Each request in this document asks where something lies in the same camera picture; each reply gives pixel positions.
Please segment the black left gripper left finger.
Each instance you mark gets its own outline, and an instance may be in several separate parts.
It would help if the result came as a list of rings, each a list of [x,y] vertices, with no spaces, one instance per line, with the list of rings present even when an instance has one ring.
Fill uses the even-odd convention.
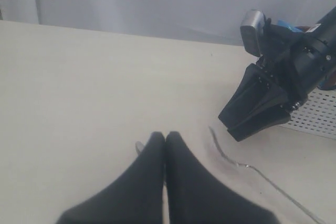
[[[162,223],[165,138],[153,132],[141,154],[112,184],[66,210],[58,223]]]

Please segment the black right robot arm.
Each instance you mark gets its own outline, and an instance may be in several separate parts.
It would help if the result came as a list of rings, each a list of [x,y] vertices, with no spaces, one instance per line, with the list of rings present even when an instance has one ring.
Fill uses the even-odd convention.
[[[238,142],[290,121],[308,94],[335,72],[335,10],[311,27],[273,24],[259,10],[240,25],[250,64],[219,120]]]

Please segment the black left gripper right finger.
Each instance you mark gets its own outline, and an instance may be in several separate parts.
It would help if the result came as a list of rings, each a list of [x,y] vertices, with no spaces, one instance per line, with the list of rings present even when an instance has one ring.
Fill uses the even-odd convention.
[[[215,178],[179,132],[165,141],[166,187],[171,223],[279,223],[271,211]]]

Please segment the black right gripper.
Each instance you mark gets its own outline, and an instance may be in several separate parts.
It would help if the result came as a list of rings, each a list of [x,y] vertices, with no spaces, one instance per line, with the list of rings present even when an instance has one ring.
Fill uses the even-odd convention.
[[[335,72],[335,18],[322,18],[311,27],[309,32],[294,33],[266,20],[259,63],[275,82],[256,64],[246,68],[218,116],[236,141],[287,123],[290,113],[284,108],[303,105],[308,94]]]

